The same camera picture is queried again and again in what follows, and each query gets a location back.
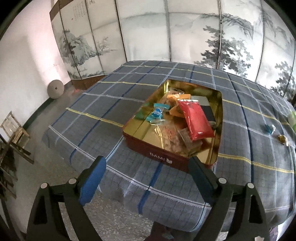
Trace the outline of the gold red biscuit tin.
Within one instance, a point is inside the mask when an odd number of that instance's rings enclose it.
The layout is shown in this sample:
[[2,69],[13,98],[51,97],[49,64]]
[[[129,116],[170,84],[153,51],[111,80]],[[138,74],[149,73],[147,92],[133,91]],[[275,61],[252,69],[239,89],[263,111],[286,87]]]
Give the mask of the gold red biscuit tin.
[[198,157],[207,168],[212,167],[218,159],[222,134],[223,106],[221,92],[209,87],[169,79],[148,97],[139,110],[145,111],[148,116],[154,110],[154,103],[167,104],[171,108],[172,104],[167,100],[168,94],[191,94],[191,96],[207,97],[217,123],[217,128],[212,129],[215,137],[201,139],[203,142],[201,150],[189,154],[188,157],[183,157],[162,149],[161,141],[154,131],[158,123],[166,120],[184,120],[187,126],[185,118],[172,116],[168,110],[163,112],[162,120],[153,120],[150,123],[146,120],[136,120],[133,116],[123,127],[123,135],[127,146],[144,156],[184,172],[188,171],[188,162],[191,157]]

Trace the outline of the clear bag of peanuts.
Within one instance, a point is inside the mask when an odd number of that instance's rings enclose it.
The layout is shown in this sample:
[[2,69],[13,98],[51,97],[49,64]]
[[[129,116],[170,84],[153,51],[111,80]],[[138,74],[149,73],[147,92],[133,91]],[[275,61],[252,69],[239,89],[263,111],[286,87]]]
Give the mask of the clear bag of peanuts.
[[189,151],[180,134],[180,131],[186,127],[184,120],[165,120],[158,123],[154,131],[161,141],[162,149],[188,157]]

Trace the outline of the teal candy wrapper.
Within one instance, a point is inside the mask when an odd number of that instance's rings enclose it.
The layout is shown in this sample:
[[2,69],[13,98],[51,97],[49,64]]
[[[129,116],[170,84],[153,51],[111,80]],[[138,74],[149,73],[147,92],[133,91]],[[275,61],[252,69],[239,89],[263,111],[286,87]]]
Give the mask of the teal candy wrapper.
[[274,125],[265,125],[265,129],[269,135],[273,135],[273,133],[276,130],[276,127]]

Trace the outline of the painted folding screen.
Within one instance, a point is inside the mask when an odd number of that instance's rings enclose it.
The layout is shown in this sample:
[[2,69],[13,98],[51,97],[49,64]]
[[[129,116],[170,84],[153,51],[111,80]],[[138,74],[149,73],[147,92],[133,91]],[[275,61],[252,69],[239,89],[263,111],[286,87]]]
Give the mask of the painted folding screen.
[[295,30],[269,1],[56,1],[50,21],[72,80],[161,60],[295,95]]

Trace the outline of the red silver snack packet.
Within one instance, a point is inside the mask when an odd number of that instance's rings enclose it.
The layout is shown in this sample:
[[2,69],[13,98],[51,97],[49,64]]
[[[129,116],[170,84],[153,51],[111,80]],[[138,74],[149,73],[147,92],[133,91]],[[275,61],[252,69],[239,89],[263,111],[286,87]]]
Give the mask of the red silver snack packet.
[[198,152],[201,150],[201,146],[202,146],[203,142],[201,140],[193,141],[191,139],[190,132],[189,132],[188,128],[184,128],[184,129],[180,130],[179,134],[180,134],[181,139],[183,140],[184,145],[185,145],[187,152],[189,154],[192,154],[192,153],[195,153],[195,152]]

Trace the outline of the blue white candy wrapper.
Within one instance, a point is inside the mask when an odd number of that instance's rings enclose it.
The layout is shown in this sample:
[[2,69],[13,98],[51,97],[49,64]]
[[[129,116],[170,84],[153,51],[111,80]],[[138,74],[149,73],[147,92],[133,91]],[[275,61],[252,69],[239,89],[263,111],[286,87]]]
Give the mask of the blue white candy wrapper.
[[170,106],[167,104],[162,103],[154,103],[154,110],[151,114],[146,117],[146,121],[149,123],[154,120],[162,120],[163,119],[163,112],[168,111]]

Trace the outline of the round grey stone disc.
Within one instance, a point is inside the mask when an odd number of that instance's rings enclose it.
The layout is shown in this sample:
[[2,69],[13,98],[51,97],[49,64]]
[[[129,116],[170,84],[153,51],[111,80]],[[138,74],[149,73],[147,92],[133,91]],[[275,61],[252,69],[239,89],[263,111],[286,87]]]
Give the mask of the round grey stone disc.
[[47,94],[51,99],[57,99],[64,93],[65,87],[61,80],[53,80],[48,84]]

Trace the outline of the small wooden folding chair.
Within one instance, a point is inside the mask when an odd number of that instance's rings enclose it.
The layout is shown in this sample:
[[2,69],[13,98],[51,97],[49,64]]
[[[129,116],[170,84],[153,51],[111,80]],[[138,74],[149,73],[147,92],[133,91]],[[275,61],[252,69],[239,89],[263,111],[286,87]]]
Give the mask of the small wooden folding chair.
[[28,163],[34,164],[31,152],[25,149],[31,137],[12,112],[9,112],[1,123],[1,129],[8,137],[8,140],[5,140],[1,136],[1,187],[4,193],[10,194],[16,199],[14,183],[18,181],[18,178],[14,154],[18,154]]

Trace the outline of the blue grey snack packet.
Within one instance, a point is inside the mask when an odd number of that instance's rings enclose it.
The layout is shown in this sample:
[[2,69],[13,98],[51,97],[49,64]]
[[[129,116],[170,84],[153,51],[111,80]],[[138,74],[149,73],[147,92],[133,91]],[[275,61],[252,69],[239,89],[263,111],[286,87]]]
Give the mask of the blue grey snack packet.
[[217,123],[216,123],[216,120],[214,117],[214,113],[210,107],[210,103],[209,103],[207,97],[192,95],[190,99],[197,100],[199,102],[199,105],[201,106],[211,128],[212,129],[217,128]]

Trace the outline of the orange snack packet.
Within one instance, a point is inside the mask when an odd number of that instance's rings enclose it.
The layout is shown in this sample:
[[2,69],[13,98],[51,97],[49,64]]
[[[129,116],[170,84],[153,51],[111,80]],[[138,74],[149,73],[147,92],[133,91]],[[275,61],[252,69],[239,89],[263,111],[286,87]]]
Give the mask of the orange snack packet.
[[184,113],[179,107],[179,101],[190,100],[191,94],[168,94],[167,100],[172,104],[169,114],[175,117],[184,118]]

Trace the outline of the grey plaid tablecloth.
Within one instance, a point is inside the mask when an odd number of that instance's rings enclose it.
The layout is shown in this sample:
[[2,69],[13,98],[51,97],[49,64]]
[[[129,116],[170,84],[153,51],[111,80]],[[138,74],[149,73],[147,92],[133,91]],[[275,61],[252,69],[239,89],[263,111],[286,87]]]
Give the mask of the grey plaid tablecloth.
[[[221,92],[223,127],[216,176],[232,184],[252,182],[270,226],[294,215],[295,132],[287,122],[292,106],[234,74],[173,62],[126,62],[68,107],[45,132],[44,143],[78,172],[104,156],[106,172],[99,185],[103,195],[149,220],[186,232],[197,230],[210,206],[192,177],[132,151],[122,135],[123,125],[167,79]],[[265,125],[276,127],[273,135]],[[288,138],[288,147],[278,135]]]

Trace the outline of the small gold wrapped candy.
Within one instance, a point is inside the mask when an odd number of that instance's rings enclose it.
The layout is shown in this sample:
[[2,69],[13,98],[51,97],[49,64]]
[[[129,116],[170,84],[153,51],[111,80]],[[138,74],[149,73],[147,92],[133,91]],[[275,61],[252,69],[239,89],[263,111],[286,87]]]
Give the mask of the small gold wrapped candy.
[[277,139],[285,146],[289,146],[288,138],[285,135],[278,135]]

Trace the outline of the green tissue pack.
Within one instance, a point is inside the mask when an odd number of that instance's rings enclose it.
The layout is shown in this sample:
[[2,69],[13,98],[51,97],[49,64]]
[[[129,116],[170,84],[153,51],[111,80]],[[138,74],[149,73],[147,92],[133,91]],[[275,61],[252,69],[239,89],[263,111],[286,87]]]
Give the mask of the green tissue pack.
[[287,117],[290,127],[296,132],[296,111],[291,111]]

